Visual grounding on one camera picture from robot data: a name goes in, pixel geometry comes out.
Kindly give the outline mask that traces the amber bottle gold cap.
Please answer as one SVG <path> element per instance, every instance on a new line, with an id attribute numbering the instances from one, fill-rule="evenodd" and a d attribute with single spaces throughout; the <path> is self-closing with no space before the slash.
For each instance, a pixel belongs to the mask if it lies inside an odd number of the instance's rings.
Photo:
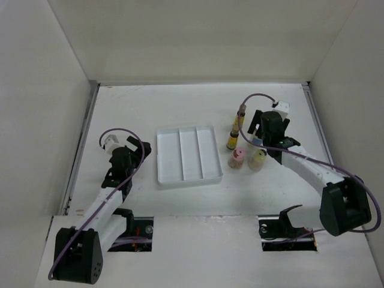
<path id="1" fill-rule="evenodd" d="M 239 110 L 236 113 L 235 121 L 233 123 L 233 129 L 235 131 L 239 131 L 243 126 L 246 108 L 247 107 L 245 104 L 241 104 Z"/>
<path id="2" fill-rule="evenodd" d="M 229 134 L 229 138 L 227 140 L 226 147 L 230 150 L 234 150 L 237 146 L 238 137 L 239 137 L 239 128 L 233 127 L 230 134 Z"/>

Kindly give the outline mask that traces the silver-lid jar blue label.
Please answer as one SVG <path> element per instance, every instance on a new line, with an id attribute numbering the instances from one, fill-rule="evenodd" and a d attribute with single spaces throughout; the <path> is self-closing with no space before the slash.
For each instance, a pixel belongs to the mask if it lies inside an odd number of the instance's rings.
<path id="1" fill-rule="evenodd" d="M 256 135 L 252 135 L 251 143 L 256 146 L 263 146 L 262 139 L 258 138 Z"/>

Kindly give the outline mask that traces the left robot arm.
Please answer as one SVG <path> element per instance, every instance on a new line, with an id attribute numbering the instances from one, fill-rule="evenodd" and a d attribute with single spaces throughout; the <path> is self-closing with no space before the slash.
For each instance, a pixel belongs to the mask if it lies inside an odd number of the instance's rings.
<path id="1" fill-rule="evenodd" d="M 134 174 L 152 148 L 136 135 L 128 137 L 127 142 L 134 147 L 120 144 L 111 134 L 100 142 L 110 155 L 111 167 L 97 198 L 83 217 L 56 234 L 53 265 L 48 274 L 50 281 L 95 284 L 102 272 L 104 255 L 119 237 L 128 239 L 134 234 L 133 213 L 121 205 L 131 191 Z"/>

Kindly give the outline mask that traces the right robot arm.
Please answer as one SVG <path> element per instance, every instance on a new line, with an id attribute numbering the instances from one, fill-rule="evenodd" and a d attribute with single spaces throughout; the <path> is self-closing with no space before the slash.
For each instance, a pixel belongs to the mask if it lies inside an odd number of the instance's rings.
<path id="1" fill-rule="evenodd" d="M 257 110 L 250 128 L 257 127 L 256 136 L 271 158 L 319 193 L 319 219 L 328 233 L 339 236 L 369 223 L 371 211 L 362 181 L 312 158 L 297 140 L 285 135 L 289 122 L 276 111 Z"/>

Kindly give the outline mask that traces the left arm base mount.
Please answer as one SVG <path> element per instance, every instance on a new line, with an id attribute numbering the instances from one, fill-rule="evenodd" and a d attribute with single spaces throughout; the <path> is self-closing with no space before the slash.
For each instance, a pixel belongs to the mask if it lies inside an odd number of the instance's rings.
<path id="1" fill-rule="evenodd" d="M 135 218 L 133 224 L 117 238 L 109 252 L 151 252 L 154 218 Z"/>

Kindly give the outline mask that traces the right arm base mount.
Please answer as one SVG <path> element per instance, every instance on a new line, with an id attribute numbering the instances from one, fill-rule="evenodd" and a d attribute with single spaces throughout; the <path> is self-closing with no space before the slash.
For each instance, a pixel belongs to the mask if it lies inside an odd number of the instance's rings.
<path id="1" fill-rule="evenodd" d="M 314 234 L 310 234 L 311 230 L 294 227 L 289 219 L 288 213 L 300 206 L 288 207 L 277 215 L 258 216 L 262 251 L 317 251 Z"/>

